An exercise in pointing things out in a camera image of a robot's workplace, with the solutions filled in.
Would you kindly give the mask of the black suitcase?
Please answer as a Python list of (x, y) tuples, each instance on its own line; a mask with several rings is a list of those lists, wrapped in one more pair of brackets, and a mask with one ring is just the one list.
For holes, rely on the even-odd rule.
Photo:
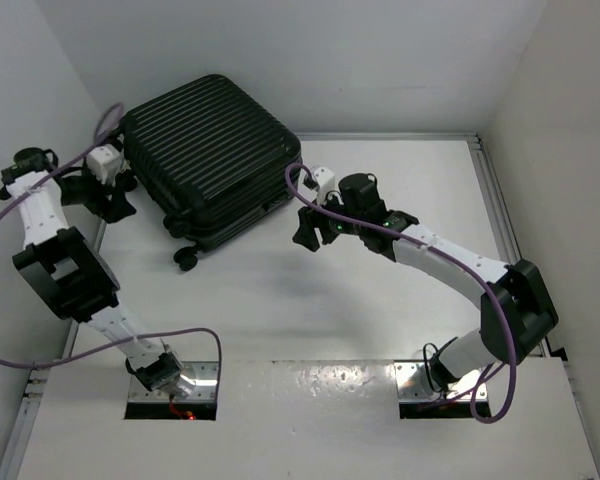
[(288, 202), (285, 169), (302, 160), (299, 138), (221, 74), (129, 110), (119, 128), (164, 228), (187, 243), (173, 255), (184, 272)]

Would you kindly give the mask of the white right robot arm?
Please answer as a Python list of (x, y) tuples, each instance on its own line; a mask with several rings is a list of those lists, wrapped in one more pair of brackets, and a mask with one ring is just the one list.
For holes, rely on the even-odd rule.
[(449, 340), (420, 367), (412, 389), (421, 398), (495, 362), (519, 365), (559, 322), (542, 275), (528, 260), (507, 264), (475, 254), (383, 203), (353, 214), (332, 198), (302, 207), (298, 217), (293, 240), (310, 251), (340, 235), (356, 236), (371, 252), (426, 273), (478, 309), (479, 326)]

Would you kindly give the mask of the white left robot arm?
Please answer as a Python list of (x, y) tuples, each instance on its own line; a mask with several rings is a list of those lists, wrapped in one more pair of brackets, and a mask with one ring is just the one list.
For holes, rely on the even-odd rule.
[(147, 330), (120, 303), (120, 284), (108, 264), (68, 224), (60, 185), (37, 184), (52, 171), (46, 152), (25, 152), (27, 158), (1, 172), (0, 197), (22, 200), (17, 209), (24, 245), (12, 257), (15, 268), (56, 317), (84, 324), (113, 343), (147, 391), (186, 398), (193, 383), (185, 379), (183, 363), (162, 339), (147, 338)]

